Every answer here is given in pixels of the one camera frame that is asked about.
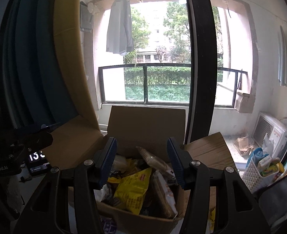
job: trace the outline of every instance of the window sill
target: window sill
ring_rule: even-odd
[[[102,106],[112,106],[112,105],[117,105],[117,106],[137,106],[137,107],[165,107],[165,108],[189,108],[188,105],[171,105],[170,103],[164,103],[163,105],[145,105],[145,104],[118,104],[118,103],[103,103]],[[214,106],[214,109],[226,109],[226,110],[236,110],[235,108],[232,107],[218,107]]]

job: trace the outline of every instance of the towel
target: towel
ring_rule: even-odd
[[[246,166],[245,168],[247,168],[247,166],[249,165],[249,162],[252,161],[254,162],[254,164],[257,166],[258,162],[260,160],[262,160],[264,157],[268,156],[269,154],[267,152],[263,152],[262,148],[257,148],[255,149],[251,154],[249,159],[247,160]]]

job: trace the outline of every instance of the screw head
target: screw head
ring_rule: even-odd
[[[229,172],[229,173],[233,173],[235,170],[231,166],[227,166],[226,167],[226,171]]]
[[[192,160],[191,164],[194,166],[199,166],[201,164],[201,162],[199,160]]]
[[[93,164],[93,160],[91,160],[91,159],[87,159],[87,160],[84,161],[84,165],[86,165],[86,166],[89,166],[89,165],[92,165],[92,164]]]
[[[59,168],[58,167],[52,167],[51,169],[50,169],[50,172],[52,172],[52,173],[57,173],[59,171]]]

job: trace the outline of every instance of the cloth hanging on wall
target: cloth hanging on wall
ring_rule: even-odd
[[[287,86],[287,54],[286,54],[286,40],[282,26],[278,33],[279,39],[279,65],[278,65],[278,79],[281,86]]]
[[[115,0],[107,33],[107,52],[126,55],[134,50],[132,39],[132,16],[129,0]]]

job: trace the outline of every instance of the window frame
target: window frame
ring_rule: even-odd
[[[134,68],[134,67],[142,67],[143,68],[143,94],[144,94],[144,101],[106,101],[105,100],[105,91],[104,91],[104,81],[103,81],[103,70],[104,69],[111,69],[111,68]],[[140,64],[122,64],[122,65],[114,65],[114,66],[103,66],[99,67],[99,83],[100,83],[100,95],[101,95],[101,102],[102,104],[119,104],[119,105],[157,105],[157,106],[164,106],[164,105],[171,105],[171,106],[181,106],[181,107],[188,107],[189,103],[184,102],[149,102],[148,98],[148,80],[147,80],[147,67],[191,67],[191,64],[177,64],[177,63],[140,63]],[[247,74],[246,71],[236,70],[231,68],[224,68],[224,67],[217,67],[218,70],[234,72],[235,73],[235,83],[233,88],[233,99],[232,105],[214,105],[215,108],[234,108],[235,106],[235,97],[238,88],[238,79],[239,74]]]

